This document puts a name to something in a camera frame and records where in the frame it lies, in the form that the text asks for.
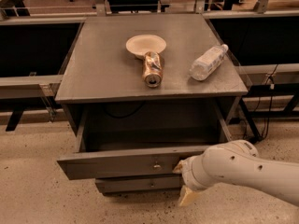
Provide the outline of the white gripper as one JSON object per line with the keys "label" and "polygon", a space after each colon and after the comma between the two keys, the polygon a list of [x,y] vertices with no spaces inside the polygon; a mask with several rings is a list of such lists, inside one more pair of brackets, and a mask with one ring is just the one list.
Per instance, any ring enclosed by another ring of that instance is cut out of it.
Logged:
{"label": "white gripper", "polygon": [[191,156],[181,160],[174,167],[174,174],[182,174],[184,184],[180,190],[178,205],[188,206],[200,196],[199,190],[211,188],[218,181],[213,178],[204,167],[205,155]]}

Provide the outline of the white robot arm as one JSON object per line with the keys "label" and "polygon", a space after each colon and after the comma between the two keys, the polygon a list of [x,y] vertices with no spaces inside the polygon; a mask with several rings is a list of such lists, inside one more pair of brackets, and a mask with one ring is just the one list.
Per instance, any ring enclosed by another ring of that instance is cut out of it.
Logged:
{"label": "white robot arm", "polygon": [[183,178],[180,206],[191,204],[202,191],[218,183],[257,189],[299,205],[299,164],[262,159],[256,147],[245,140],[208,147],[201,155],[179,161],[174,172]]}

